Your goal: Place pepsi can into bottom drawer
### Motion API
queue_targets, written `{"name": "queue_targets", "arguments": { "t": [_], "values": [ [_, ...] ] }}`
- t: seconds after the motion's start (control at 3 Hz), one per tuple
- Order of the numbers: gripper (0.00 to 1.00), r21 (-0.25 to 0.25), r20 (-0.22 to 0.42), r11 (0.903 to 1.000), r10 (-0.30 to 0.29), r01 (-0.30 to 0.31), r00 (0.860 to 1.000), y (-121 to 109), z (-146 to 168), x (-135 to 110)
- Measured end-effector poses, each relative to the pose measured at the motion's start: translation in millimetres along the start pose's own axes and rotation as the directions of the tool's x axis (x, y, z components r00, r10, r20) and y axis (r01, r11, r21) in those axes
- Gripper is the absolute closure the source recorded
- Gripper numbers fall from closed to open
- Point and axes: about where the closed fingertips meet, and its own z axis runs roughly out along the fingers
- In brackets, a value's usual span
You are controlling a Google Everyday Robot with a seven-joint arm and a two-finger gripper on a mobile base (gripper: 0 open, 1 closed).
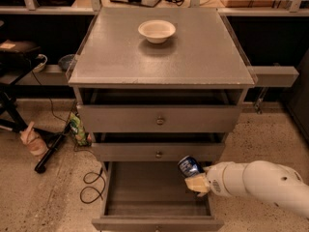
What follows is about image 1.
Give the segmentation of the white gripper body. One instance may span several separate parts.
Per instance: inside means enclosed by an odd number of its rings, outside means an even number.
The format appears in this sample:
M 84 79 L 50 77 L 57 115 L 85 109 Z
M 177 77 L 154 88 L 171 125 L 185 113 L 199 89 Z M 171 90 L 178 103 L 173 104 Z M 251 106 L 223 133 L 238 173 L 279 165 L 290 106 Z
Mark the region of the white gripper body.
M 232 194 L 225 186 L 224 172 L 233 161 L 223 161 L 218 164 L 204 167 L 211 191 L 218 196 L 231 197 Z

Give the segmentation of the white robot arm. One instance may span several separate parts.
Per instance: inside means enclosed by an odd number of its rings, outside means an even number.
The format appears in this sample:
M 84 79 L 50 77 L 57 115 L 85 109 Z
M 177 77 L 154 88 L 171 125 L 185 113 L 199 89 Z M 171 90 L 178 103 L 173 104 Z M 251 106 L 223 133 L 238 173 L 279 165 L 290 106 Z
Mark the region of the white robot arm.
M 180 163 L 187 187 L 200 195 L 253 196 L 263 202 L 309 218 L 309 187 L 291 167 L 264 160 L 224 161 L 202 167 L 194 159 Z

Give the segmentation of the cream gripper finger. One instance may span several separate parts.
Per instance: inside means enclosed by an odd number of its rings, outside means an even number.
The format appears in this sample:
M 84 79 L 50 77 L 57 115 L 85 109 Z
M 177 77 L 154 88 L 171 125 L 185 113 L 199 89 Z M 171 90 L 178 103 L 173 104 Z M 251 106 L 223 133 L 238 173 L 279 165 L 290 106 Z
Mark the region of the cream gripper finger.
M 211 191 L 209 180 L 205 173 L 187 177 L 184 179 L 186 186 L 197 193 L 198 196 L 204 196 Z

